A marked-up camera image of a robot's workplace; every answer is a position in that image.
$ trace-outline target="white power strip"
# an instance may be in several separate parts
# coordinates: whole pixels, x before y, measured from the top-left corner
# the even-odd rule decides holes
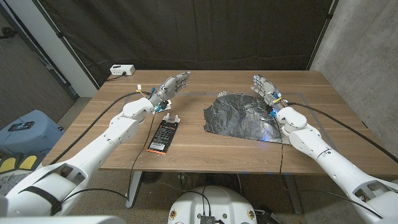
[[[134,65],[112,65],[109,70],[112,75],[123,75],[123,72],[126,72],[126,75],[132,75],[136,68],[134,68]]]

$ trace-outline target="wooden table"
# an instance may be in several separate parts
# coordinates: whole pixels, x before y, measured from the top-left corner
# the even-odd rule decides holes
[[[150,91],[166,78],[183,71],[138,70],[131,77],[115,82],[106,82],[87,104],[73,124],[44,159],[48,164],[73,142],[88,125],[116,98],[135,91],[137,84]],[[253,95],[250,87],[253,75],[261,74],[272,81],[291,102],[304,103],[320,109],[350,125],[367,137],[378,140],[365,127],[355,112],[319,72],[275,72],[275,71],[192,71],[189,86],[172,99],[172,109],[178,114],[180,126],[166,156],[146,152],[139,155],[134,170],[164,172],[230,172],[274,174],[279,172],[280,144],[253,141],[208,133],[203,130],[203,110],[208,108],[221,91]],[[63,158],[75,155],[81,148],[100,135],[117,115],[125,103],[137,100],[134,95],[116,103]],[[348,131],[334,121],[294,106],[308,118],[308,123],[318,128],[323,139],[342,155],[371,175],[397,176],[398,165],[365,140]],[[165,113],[155,116],[149,142]],[[130,169],[132,162],[142,149],[150,126],[151,116],[141,126],[132,140],[119,146],[102,165],[102,169]],[[292,146],[284,147],[283,173],[325,174],[311,158]]]

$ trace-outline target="black cable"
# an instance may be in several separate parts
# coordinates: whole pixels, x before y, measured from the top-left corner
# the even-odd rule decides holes
[[[152,122],[150,123],[150,127],[149,127],[149,131],[148,131],[147,139],[145,140],[145,143],[144,143],[144,145],[142,146],[141,151],[139,152],[139,154],[137,155],[136,159],[135,159],[134,162],[132,163],[131,170],[130,170],[129,188],[128,188],[128,190],[127,190],[127,198],[130,198],[130,186],[131,186],[132,170],[133,170],[133,168],[134,168],[134,165],[136,165],[136,162],[137,162],[138,157],[141,155],[141,153],[142,153],[143,150],[145,149],[145,145],[146,145],[147,142],[148,142],[148,139],[149,139],[149,136],[150,136],[150,131],[151,131],[151,129],[152,129],[152,125],[154,124],[154,120],[155,120],[155,114],[154,114],[154,117],[152,118]]]
[[[369,212],[373,213],[375,216],[377,216],[377,217],[379,217],[379,218],[383,218],[383,217],[381,217],[379,214],[377,214],[375,211],[372,211],[370,208],[367,208],[367,207],[365,207],[364,205],[361,205],[360,203],[358,203],[358,202],[356,202],[356,201],[354,201],[354,200],[351,200],[351,199],[346,198],[346,197],[342,197],[342,196],[337,195],[337,194],[333,194],[333,193],[330,193],[330,192],[324,192],[324,191],[322,191],[322,190],[298,190],[298,191],[302,191],[302,192],[321,192],[321,193],[324,193],[324,194],[333,195],[333,196],[335,196],[335,197],[339,197],[339,198],[342,198],[342,199],[347,200],[347,201],[349,201],[349,202],[352,202],[352,203],[354,203],[354,204],[356,204],[356,205],[359,205],[360,207],[363,207],[363,208],[365,208],[366,210],[368,210]]]
[[[200,194],[200,195],[202,196],[202,198],[205,198],[205,199],[206,199],[207,204],[209,205],[209,216],[210,216],[210,215],[211,215],[210,202],[209,202],[209,200],[207,199],[207,197],[206,197],[204,194],[201,194],[201,193],[199,193],[199,192],[194,192],[194,191],[192,191],[192,190],[187,191],[187,193],[188,193],[188,192],[195,193],[195,194]],[[206,216],[206,215],[205,215],[205,201],[203,201],[203,215]]]
[[[297,106],[302,106],[305,108],[308,108],[310,110],[316,111],[322,115],[327,116],[328,118],[332,119],[333,121],[337,122],[338,124],[342,125],[343,127],[345,127],[346,129],[349,129],[350,131],[354,132],[355,134],[357,134],[359,137],[365,139],[367,142],[369,142],[370,144],[372,144],[373,146],[375,146],[376,148],[380,149],[382,152],[384,152],[387,156],[389,156],[392,160],[394,160],[396,163],[398,163],[398,158],[396,158],[394,155],[392,155],[389,151],[387,151],[386,149],[384,149],[383,147],[381,147],[379,144],[377,144],[376,142],[372,141],[371,139],[369,139],[368,137],[366,137],[365,135],[359,133],[357,130],[351,128],[350,126],[348,126],[347,124],[337,120],[336,118],[326,114],[325,112],[322,112],[320,110],[317,110],[315,108],[312,108],[311,106],[307,106],[307,105],[303,105],[301,103],[287,103],[288,105],[297,105]]]
[[[111,103],[93,122],[91,125],[88,126],[88,128],[72,143],[70,144],[70,146],[68,146],[57,158],[55,158],[50,165],[56,163],[58,160],[60,160],[93,126],[94,124],[113,106],[115,105],[115,103],[117,103],[118,101],[120,101],[121,99],[127,97],[127,96],[131,96],[131,95],[135,95],[135,94],[140,94],[139,92],[133,92],[133,93],[128,93],[124,96],[119,97],[118,99],[116,99],[113,103]]]
[[[282,133],[281,133],[281,131],[280,131],[278,121],[276,120],[276,118],[274,118],[274,121],[275,121],[275,123],[276,123],[276,125],[277,125],[277,127],[278,127],[279,136],[280,136],[280,143],[282,144],[282,153],[281,153],[281,156],[280,156],[280,167],[279,167],[279,182],[280,182],[280,185],[282,186],[282,188],[283,188],[284,190],[289,191],[289,190],[287,189],[287,187],[285,186],[284,180],[283,180],[283,178],[282,178],[282,164],[283,164],[283,161],[284,161],[284,142],[283,142],[283,140],[282,140]]]
[[[206,187],[207,187],[207,184],[205,185],[205,187],[203,188],[203,191],[201,192],[201,201],[203,202],[203,214],[205,213],[205,199],[203,199],[204,198],[204,196],[205,196],[205,189],[206,189]],[[209,217],[211,216],[211,210],[210,210],[210,204],[209,204]]]
[[[119,193],[119,192],[117,192],[117,191],[114,191],[114,190],[109,190],[109,189],[84,189],[84,190],[79,190],[79,191],[77,191],[77,192],[75,192],[75,193],[73,193],[73,194],[67,196],[66,198],[64,198],[64,199],[61,201],[61,203],[65,202],[66,200],[70,199],[71,197],[75,196],[75,195],[78,194],[78,193],[82,193],[82,192],[86,192],[86,191],[90,191],[90,190],[103,190],[103,191],[107,191],[107,192],[112,192],[112,193],[118,194],[118,195],[122,196],[123,198],[129,200],[128,197],[126,197],[126,196],[124,196],[123,194],[121,194],[121,193]]]
[[[122,78],[122,77],[124,77],[124,76],[126,76],[126,72],[123,72],[120,76],[118,76],[118,77],[114,77],[114,78],[110,78],[110,79],[107,79],[107,80],[105,80],[106,82],[109,82],[109,81],[116,81],[116,80],[119,80],[120,78]]]
[[[180,173],[180,183],[181,183],[181,195],[183,194],[182,193],[182,173]]]

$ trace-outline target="table leg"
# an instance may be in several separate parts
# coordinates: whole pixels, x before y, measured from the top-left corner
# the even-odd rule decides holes
[[[126,208],[132,208],[139,190],[139,184],[141,180],[142,171],[135,171],[132,175],[130,189],[129,189],[129,200],[126,202]]]
[[[290,199],[292,201],[294,213],[300,215],[303,213],[303,208],[301,207],[299,192],[297,191],[296,182],[294,181],[293,175],[284,175],[287,188],[289,190]]]

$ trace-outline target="yellow cushion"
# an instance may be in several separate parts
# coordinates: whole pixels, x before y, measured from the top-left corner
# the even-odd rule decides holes
[[[17,159],[14,157],[7,158],[0,166],[0,172],[7,172],[15,169]]]
[[[37,156],[28,156],[19,166],[20,169],[27,169],[30,170],[35,164]]]

